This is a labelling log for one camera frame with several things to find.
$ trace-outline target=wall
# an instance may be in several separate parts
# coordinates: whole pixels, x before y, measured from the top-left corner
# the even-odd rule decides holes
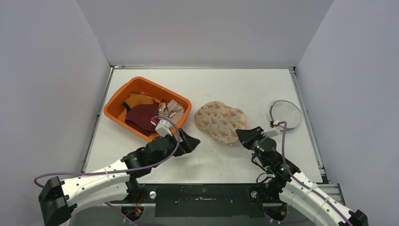
[[[371,226],[398,224],[398,11],[335,0],[296,68],[328,178]]]
[[[1,1],[1,225],[43,225],[33,178],[81,169],[109,70],[75,0]]]
[[[112,65],[297,65],[333,0],[77,0]]]

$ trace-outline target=red wire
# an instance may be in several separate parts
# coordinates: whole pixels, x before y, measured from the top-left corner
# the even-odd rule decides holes
[[[143,199],[144,199],[144,194],[143,194],[143,193],[141,193],[141,199],[140,199],[140,201],[139,201],[139,202],[137,202],[137,203],[136,203],[136,213],[137,213],[137,211],[138,211],[138,207],[137,207],[137,205],[138,205],[138,204],[140,204],[140,203],[143,201]]]

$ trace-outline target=robotic arm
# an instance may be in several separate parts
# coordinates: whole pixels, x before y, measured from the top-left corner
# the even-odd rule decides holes
[[[353,212],[328,197],[317,184],[311,182],[292,162],[276,151],[276,141],[265,136],[261,127],[237,129],[241,144],[254,151],[252,162],[262,168],[269,178],[265,181],[268,192],[275,195],[317,226],[368,226],[367,216],[360,210]]]
[[[200,143],[182,129],[178,131],[182,140],[179,145],[174,136],[167,134],[154,138],[145,147],[90,173],[90,176],[49,179],[39,195],[44,225],[60,225],[77,212],[104,202],[134,200],[140,192],[137,178],[149,174],[175,148],[173,155],[177,157],[191,153]]]

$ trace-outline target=maroon fabric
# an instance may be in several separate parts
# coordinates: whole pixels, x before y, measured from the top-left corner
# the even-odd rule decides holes
[[[150,105],[136,105],[127,114],[125,123],[136,129],[141,128],[141,133],[149,135],[155,132],[155,126],[151,123],[151,118],[158,115],[159,103],[155,102]]]

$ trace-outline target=gray floor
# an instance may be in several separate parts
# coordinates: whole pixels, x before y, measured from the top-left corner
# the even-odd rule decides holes
[[[300,220],[305,217],[294,208],[288,208],[289,214],[285,221]],[[157,223],[166,226],[264,226],[278,225],[270,223],[268,218],[248,218],[235,216],[230,218],[155,218],[155,207],[146,207],[145,213],[138,220],[142,223]],[[123,218],[116,211],[107,206],[95,206],[83,210],[71,218],[70,226],[128,226],[123,223]],[[315,226],[311,221],[292,226]]]

